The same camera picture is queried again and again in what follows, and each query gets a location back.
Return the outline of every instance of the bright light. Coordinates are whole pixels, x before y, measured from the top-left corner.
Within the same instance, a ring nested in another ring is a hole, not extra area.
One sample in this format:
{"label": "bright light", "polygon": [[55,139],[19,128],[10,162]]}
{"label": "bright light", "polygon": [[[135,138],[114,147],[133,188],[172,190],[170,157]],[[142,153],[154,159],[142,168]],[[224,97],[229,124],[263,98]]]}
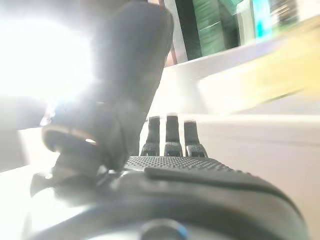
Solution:
{"label": "bright light", "polygon": [[47,20],[0,19],[0,96],[66,97],[92,74],[89,41],[79,33]]}
{"label": "bright light", "polygon": [[96,141],[93,141],[93,140],[90,139],[90,138],[87,138],[85,141],[86,141],[87,143],[90,143],[90,144],[96,144]]}

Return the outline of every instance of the robotic hand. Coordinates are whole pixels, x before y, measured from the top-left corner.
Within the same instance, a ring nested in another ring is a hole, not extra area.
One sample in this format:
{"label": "robotic hand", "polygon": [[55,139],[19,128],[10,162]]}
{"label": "robotic hand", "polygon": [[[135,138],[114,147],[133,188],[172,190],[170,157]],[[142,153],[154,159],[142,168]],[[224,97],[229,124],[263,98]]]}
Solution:
{"label": "robotic hand", "polygon": [[23,239],[309,239],[295,205],[258,177],[206,154],[130,157],[172,34],[171,14],[144,2],[125,5],[97,33],[96,82],[57,106],[42,130],[60,157],[51,178],[34,176]]}

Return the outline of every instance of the white surface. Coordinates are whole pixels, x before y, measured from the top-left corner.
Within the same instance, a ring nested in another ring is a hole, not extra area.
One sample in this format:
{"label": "white surface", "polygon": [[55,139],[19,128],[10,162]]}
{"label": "white surface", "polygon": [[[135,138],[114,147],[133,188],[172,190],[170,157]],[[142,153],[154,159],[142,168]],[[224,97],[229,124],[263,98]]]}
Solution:
{"label": "white surface", "polygon": [[299,20],[320,15],[320,0],[297,0]]}

